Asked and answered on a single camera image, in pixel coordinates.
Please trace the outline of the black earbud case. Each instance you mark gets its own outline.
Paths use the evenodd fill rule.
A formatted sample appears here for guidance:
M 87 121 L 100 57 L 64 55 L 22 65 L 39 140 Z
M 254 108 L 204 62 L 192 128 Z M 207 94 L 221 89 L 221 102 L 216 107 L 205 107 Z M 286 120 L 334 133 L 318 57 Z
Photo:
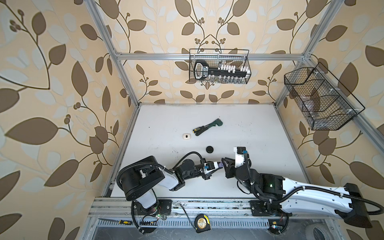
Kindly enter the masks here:
M 209 154 L 211 154 L 211 153 L 214 152 L 214 148 L 213 148 L 212 146 L 207 146 L 207 147 L 206 147 L 206 152 L 209 153 Z

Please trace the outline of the beige earbud charging case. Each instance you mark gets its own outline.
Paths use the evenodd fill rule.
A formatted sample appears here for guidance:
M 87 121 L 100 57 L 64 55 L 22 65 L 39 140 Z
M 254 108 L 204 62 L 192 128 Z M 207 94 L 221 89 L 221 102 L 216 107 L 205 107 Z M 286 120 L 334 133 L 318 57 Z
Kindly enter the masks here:
M 191 134 L 183 134 L 183 140 L 189 140 L 191 138 Z

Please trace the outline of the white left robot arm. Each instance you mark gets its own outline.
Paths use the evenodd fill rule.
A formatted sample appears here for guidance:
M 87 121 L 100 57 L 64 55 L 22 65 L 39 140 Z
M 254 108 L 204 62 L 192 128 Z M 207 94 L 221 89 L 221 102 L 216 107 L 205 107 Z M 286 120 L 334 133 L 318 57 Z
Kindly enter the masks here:
M 160 206 L 153 190 L 155 186 L 175 192 L 185 186 L 186 180 L 198 177 L 209 180 L 223 167 L 223 163 L 206 161 L 195 151 L 187 153 L 171 169 L 149 156 L 122 168 L 117 174 L 116 185 L 124 192 L 127 201 L 139 203 L 145 212 L 152 214 Z

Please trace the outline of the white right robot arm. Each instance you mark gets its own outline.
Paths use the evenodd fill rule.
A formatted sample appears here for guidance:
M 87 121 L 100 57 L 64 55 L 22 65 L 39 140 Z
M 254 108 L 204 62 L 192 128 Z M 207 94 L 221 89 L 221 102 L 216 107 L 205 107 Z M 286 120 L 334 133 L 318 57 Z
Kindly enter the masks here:
M 299 213 L 324 215 L 342 219 L 350 226 L 372 228 L 371 216 L 382 215 L 384 207 L 362 197 L 357 185 L 324 187 L 305 184 L 273 174 L 261 174 L 250 167 L 250 159 L 239 166 L 230 158 L 219 164 L 226 178 L 234 178 L 262 204 L 262 212 L 269 216 Z

